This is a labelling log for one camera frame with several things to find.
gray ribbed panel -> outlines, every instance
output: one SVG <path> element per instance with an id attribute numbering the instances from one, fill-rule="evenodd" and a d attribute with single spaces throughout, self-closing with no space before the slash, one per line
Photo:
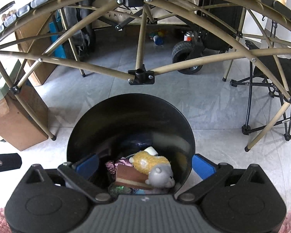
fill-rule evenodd
<path id="1" fill-rule="evenodd" d="M 94 208 L 74 233 L 203 233 L 219 232 L 193 205 L 176 202 L 171 195 L 120 195 L 108 205 Z"/>

chair foot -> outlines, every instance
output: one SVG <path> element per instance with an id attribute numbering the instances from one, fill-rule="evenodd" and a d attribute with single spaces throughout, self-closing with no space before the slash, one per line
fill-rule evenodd
<path id="1" fill-rule="evenodd" d="M 269 95 L 271 98 L 275 98 L 273 92 L 269 92 L 268 95 Z"/>
<path id="2" fill-rule="evenodd" d="M 237 82 L 236 80 L 230 80 L 230 85 L 232 86 L 232 87 L 237 87 L 237 85 L 236 84 L 234 84 L 235 82 Z"/>
<path id="3" fill-rule="evenodd" d="M 242 127 L 241 127 L 241 132 L 244 134 L 244 135 L 246 135 L 246 136 L 249 136 L 250 135 L 250 130 L 251 130 L 251 127 L 248 125 L 248 126 L 246 126 L 246 125 L 243 125 Z"/>
<path id="4" fill-rule="evenodd" d="M 291 140 L 290 134 L 284 134 L 284 137 L 285 137 L 286 141 L 290 141 Z"/>

jar lid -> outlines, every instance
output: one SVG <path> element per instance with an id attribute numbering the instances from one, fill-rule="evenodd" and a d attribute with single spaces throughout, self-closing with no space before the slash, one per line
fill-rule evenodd
<path id="1" fill-rule="evenodd" d="M 8 3 L 7 5 L 4 5 L 1 9 L 0 9 L 0 15 L 5 12 L 6 10 L 8 10 L 9 8 L 11 8 L 13 5 L 15 4 L 15 1 L 12 1 L 10 3 Z"/>

gray toy head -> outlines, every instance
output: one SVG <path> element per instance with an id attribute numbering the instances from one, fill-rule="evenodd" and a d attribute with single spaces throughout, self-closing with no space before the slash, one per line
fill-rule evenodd
<path id="1" fill-rule="evenodd" d="M 171 166 L 168 164 L 157 164 L 149 172 L 146 184 L 154 188 L 171 188 L 175 185 Z"/>

chair seat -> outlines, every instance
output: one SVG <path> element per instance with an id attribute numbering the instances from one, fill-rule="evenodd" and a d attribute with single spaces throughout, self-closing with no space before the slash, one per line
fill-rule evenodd
<path id="1" fill-rule="evenodd" d="M 249 50 L 259 49 L 252 41 L 246 40 L 246 46 Z M 259 60 L 272 72 L 272 74 L 282 83 L 282 79 L 277 68 L 277 64 L 273 56 L 262 56 L 258 57 Z M 291 59 L 279 58 L 282 69 L 285 73 L 286 80 L 291 91 Z M 263 72 L 256 66 L 253 71 L 253 76 L 265 78 Z"/>

